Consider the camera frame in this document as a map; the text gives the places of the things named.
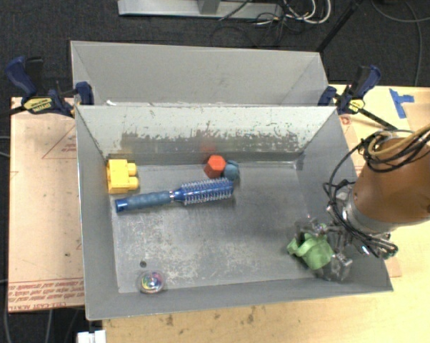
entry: bin floor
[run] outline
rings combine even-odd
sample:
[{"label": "bin floor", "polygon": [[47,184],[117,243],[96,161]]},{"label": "bin floor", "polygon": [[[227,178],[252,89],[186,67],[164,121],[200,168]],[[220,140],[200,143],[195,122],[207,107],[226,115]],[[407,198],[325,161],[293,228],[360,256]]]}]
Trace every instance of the bin floor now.
[{"label": "bin floor", "polygon": [[[137,292],[145,270],[163,272],[167,289],[309,278],[286,251],[295,221],[308,217],[294,163],[244,163],[240,172],[222,201],[117,214],[114,200],[125,196],[111,195],[119,291]],[[138,174],[140,193],[206,179],[202,165],[138,166]]]}]

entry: orange object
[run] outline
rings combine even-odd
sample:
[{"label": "orange object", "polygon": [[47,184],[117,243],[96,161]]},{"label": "orange object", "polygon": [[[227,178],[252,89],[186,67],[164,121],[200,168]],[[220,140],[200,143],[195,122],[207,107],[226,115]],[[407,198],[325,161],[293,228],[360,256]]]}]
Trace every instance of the orange object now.
[{"label": "orange object", "polygon": [[226,166],[226,161],[220,155],[211,155],[204,167],[204,171],[209,178],[218,178]]}]

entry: blue hairbrush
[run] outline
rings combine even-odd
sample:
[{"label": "blue hairbrush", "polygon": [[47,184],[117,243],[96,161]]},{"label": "blue hairbrush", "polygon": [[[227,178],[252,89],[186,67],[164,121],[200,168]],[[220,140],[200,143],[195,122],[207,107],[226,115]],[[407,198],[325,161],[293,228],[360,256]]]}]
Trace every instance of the blue hairbrush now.
[{"label": "blue hairbrush", "polygon": [[163,191],[117,199],[115,201],[116,212],[143,209],[174,201],[187,204],[218,201],[230,198],[234,190],[233,182],[227,178],[207,179],[197,182],[182,184],[175,191]]}]

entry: yellow lego brick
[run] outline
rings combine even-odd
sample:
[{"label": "yellow lego brick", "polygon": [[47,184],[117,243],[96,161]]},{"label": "yellow lego brick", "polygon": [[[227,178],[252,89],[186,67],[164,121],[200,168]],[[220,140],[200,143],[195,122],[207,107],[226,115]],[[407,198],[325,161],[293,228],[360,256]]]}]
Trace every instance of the yellow lego brick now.
[{"label": "yellow lego brick", "polygon": [[107,162],[107,187],[110,194],[127,193],[139,188],[136,178],[135,163],[128,163],[125,159],[111,159]]}]

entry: blue clamp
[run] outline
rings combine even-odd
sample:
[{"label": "blue clamp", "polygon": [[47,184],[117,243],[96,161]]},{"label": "blue clamp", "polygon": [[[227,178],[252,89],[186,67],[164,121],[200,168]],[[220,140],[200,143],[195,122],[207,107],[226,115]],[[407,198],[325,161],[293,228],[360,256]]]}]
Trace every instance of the blue clamp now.
[{"label": "blue clamp", "polygon": [[346,86],[344,93],[338,95],[336,89],[328,86],[320,97],[319,106],[327,106],[333,98],[336,98],[337,113],[355,114],[356,111],[350,109],[350,102],[354,99],[362,100],[366,93],[374,88],[380,81],[380,70],[374,66],[360,66],[356,73],[356,78]]},{"label": "blue clamp", "polygon": [[[25,68],[24,56],[16,57],[6,66],[6,76],[16,87],[25,92],[21,99],[23,110],[32,114],[54,113],[63,116],[74,116],[74,107],[64,100],[63,94],[55,89],[50,89],[46,96],[37,96],[37,88]],[[79,82],[72,94],[79,94],[81,104],[94,104],[94,96],[91,87],[86,81]]]}]

